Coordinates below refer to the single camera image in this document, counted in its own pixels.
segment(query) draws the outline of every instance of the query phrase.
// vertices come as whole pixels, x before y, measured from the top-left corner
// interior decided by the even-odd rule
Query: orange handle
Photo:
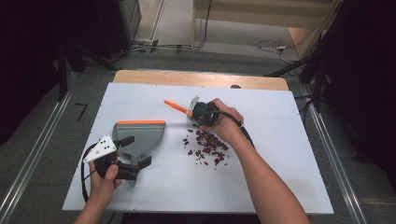
[[[164,102],[167,105],[170,105],[172,108],[174,108],[174,109],[176,109],[176,110],[178,110],[178,111],[180,111],[180,112],[182,112],[184,114],[187,114],[187,112],[188,112],[188,110],[186,108],[184,108],[183,106],[181,106],[181,105],[175,104],[175,103],[170,102],[168,100],[164,100]]]

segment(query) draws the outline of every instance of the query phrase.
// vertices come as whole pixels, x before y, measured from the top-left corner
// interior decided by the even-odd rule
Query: right hand
[[[244,123],[244,117],[242,117],[242,115],[235,108],[228,107],[219,98],[214,99],[212,102],[218,107],[220,111],[227,112],[234,116],[242,124]],[[205,125],[201,125],[199,128],[208,133],[215,133],[219,138],[221,138],[221,140],[229,144],[232,144],[233,141],[236,141],[241,136],[244,137],[236,123],[221,114],[219,115],[218,121],[216,121],[213,126],[207,127]]]

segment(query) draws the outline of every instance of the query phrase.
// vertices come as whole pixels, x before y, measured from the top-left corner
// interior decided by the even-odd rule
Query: black curtain
[[[353,5],[324,56],[332,83],[323,92],[351,128],[361,158],[387,172],[396,189],[396,2]]]
[[[0,2],[0,145],[59,80],[52,5]]]

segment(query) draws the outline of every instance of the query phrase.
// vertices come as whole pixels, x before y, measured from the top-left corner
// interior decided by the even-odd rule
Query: metal rail
[[[61,102],[58,102],[54,107],[43,131],[38,136],[29,156],[27,157],[22,168],[20,169],[20,172],[18,173],[17,177],[14,179],[13,183],[11,184],[6,193],[6,197],[0,207],[0,224],[8,223],[9,219],[11,218],[11,215],[18,201],[20,200],[24,190],[26,189],[26,186],[30,178],[32,177],[32,174],[35,171],[35,168],[38,165],[40,158],[46,149],[47,143],[49,142],[52,133],[55,130],[58,121],[67,106],[67,103],[70,100],[70,97],[74,90],[74,84],[77,81],[78,76],[76,73],[73,72],[70,77],[69,90],[64,96],[64,99]]]
[[[306,95],[310,95],[311,91],[303,85],[303,92]],[[326,151],[327,157],[329,159],[332,170],[334,171],[335,178],[337,179],[340,190],[343,194],[344,200],[346,201],[346,206],[349,210],[350,216],[355,224],[366,224],[367,219],[361,209],[361,204],[358,197],[356,196],[355,190],[347,177],[347,172],[341,163],[338,153],[332,143],[329,132],[324,124],[321,114],[318,114],[311,104],[309,106],[309,111],[315,125],[318,129],[320,139],[323,143],[324,149]]]

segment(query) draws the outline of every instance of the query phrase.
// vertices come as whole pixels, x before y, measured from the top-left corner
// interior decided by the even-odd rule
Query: wrist
[[[105,211],[105,209],[107,208],[107,203],[103,203],[101,201],[97,201],[94,198],[88,199],[87,204],[85,205],[85,207],[88,209],[90,209],[91,211],[97,211],[102,213],[103,211]]]
[[[228,142],[231,147],[236,147],[237,145],[247,141],[245,135],[239,128],[236,128],[230,132],[230,141]]]
[[[98,223],[101,215],[104,213],[106,207],[100,203],[96,203],[91,198],[85,204],[84,209],[79,214],[74,222],[75,224],[93,224]]]

